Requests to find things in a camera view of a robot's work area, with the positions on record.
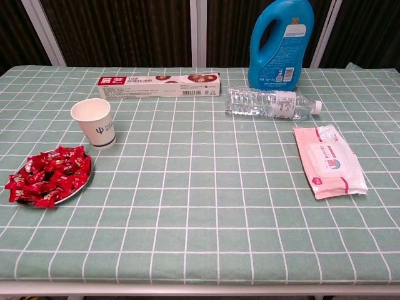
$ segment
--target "curtain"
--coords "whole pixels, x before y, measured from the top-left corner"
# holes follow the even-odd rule
[[[273,0],[208,0],[207,66],[248,67],[249,45],[253,27],[262,11]],[[304,55],[303,66],[309,67],[324,26],[331,2],[310,0],[314,10],[314,30]],[[263,44],[271,33],[267,28]]]
[[[0,75],[22,64],[51,65],[21,0],[0,5]]]
[[[397,68],[400,71],[400,1],[344,0],[321,68]]]
[[[189,0],[41,0],[68,66],[191,66]]]

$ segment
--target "silver plate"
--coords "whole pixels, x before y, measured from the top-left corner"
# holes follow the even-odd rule
[[[90,156],[90,172],[89,172],[89,175],[87,176],[86,182],[82,186],[80,186],[79,189],[73,191],[70,195],[66,196],[65,198],[54,202],[54,204],[57,205],[57,204],[60,204],[60,203],[64,202],[65,200],[68,200],[69,198],[75,196],[81,189],[83,189],[89,183],[89,181],[90,181],[90,179],[92,177],[93,169],[94,169],[93,160],[92,160],[92,157]],[[22,205],[22,206],[29,206],[30,208],[43,208],[43,207],[33,206],[31,204],[31,203],[33,203],[33,201],[18,200],[16,202],[18,204]]]

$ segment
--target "green checkered tablecloth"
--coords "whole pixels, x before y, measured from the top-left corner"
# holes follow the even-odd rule
[[[220,97],[111,99],[117,144],[95,151],[69,110],[100,76],[220,72]],[[323,111],[227,116],[247,69],[18,66],[0,77],[0,185],[26,156],[84,144],[90,185],[56,209],[0,194],[0,279],[176,284],[400,283],[400,74],[305,69]],[[367,196],[316,201],[293,126],[333,123]]]

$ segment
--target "bottle cap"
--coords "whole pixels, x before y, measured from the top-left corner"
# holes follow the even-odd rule
[[[323,108],[323,103],[320,100],[315,101],[315,107],[311,111],[311,114],[319,114],[321,112],[321,109]]]

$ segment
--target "blue bottle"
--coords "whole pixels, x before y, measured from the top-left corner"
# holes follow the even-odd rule
[[[260,50],[265,29],[275,27]],[[308,0],[275,0],[258,17],[250,42],[249,84],[252,88],[293,91],[314,26]]]

